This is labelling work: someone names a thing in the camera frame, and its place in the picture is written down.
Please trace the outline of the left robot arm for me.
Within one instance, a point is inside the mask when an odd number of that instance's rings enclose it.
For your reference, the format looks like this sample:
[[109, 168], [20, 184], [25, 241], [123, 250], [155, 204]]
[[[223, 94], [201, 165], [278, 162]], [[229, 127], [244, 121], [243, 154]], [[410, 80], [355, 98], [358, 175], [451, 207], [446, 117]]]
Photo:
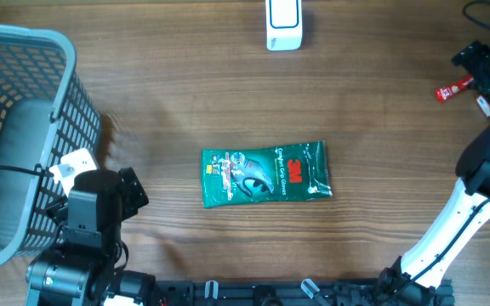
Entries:
[[128, 249], [121, 239], [122, 221], [148, 204], [135, 171], [90, 170], [74, 178], [66, 217], [52, 246], [26, 272], [27, 305], [100, 305]]

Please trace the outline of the green 3M gloves packet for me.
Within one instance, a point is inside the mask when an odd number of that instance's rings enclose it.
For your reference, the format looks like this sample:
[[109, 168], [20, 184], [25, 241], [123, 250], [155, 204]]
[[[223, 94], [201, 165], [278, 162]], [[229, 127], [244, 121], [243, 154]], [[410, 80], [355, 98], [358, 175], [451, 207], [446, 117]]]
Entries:
[[203, 150], [201, 183], [206, 208], [333, 195], [322, 141], [257, 150]]

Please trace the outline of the small red white box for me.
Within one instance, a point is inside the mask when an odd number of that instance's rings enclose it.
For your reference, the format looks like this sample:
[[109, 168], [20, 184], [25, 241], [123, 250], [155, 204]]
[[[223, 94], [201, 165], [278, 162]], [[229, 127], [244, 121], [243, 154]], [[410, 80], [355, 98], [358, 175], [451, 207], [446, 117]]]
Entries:
[[490, 117], [490, 104], [483, 96], [478, 96], [476, 98], [477, 104], [480, 106], [482, 112], [486, 117]]

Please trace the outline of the red coffee stick sachet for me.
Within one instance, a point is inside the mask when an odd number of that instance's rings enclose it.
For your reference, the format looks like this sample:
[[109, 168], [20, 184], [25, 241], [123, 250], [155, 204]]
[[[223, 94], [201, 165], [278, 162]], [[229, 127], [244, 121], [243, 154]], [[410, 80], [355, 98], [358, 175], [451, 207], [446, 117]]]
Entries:
[[468, 75], [459, 81], [451, 83], [450, 85], [438, 88], [436, 90], [437, 101], [440, 103], [444, 103], [455, 95], [468, 90], [474, 81], [474, 77], [472, 75]]

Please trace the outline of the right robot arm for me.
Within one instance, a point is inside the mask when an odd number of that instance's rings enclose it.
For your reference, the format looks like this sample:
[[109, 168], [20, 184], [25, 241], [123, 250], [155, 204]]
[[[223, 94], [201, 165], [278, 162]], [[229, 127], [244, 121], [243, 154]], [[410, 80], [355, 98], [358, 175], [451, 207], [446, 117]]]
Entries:
[[[472, 44], [453, 58], [484, 89], [490, 82], [490, 48]], [[490, 125], [464, 150], [453, 193], [419, 242], [382, 271], [373, 289], [377, 305], [437, 305], [449, 265], [490, 219]]]

